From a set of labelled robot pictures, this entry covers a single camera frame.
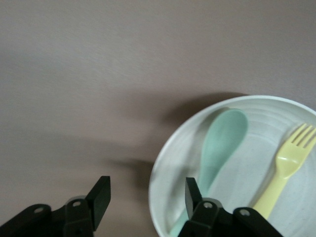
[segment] mint green spoon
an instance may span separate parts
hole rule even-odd
[[[248,130],[246,114],[239,109],[227,109],[220,113],[209,127],[202,148],[200,172],[197,180],[202,197],[208,195],[209,188],[221,167],[242,143]],[[188,220],[186,210],[170,231],[177,237]]]

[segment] table surface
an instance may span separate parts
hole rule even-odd
[[[110,175],[97,237],[157,236],[148,185],[174,130],[240,95],[316,109],[316,2],[5,1],[0,224]]]

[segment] yellow fork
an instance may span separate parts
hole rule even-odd
[[[268,218],[288,179],[302,166],[316,144],[316,128],[306,127],[306,123],[296,129],[284,142],[276,154],[276,172],[269,185],[257,200],[253,209]]]

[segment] fork handle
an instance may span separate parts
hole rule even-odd
[[[269,185],[253,206],[253,209],[258,211],[265,219],[268,219],[270,213],[272,212],[272,209],[286,185],[287,180],[287,178],[280,177],[278,173],[274,174]]]

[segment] plate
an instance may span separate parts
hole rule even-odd
[[[292,100],[250,95],[209,106],[182,124],[168,139],[152,170],[149,205],[160,237],[169,231],[185,208],[185,177],[198,178],[201,149],[217,110],[243,110],[249,131],[241,146],[222,167],[208,194],[230,213],[251,206],[274,172],[279,145],[302,123],[316,125],[316,112]],[[311,237],[316,233],[316,148],[290,178],[268,221],[285,237]]]

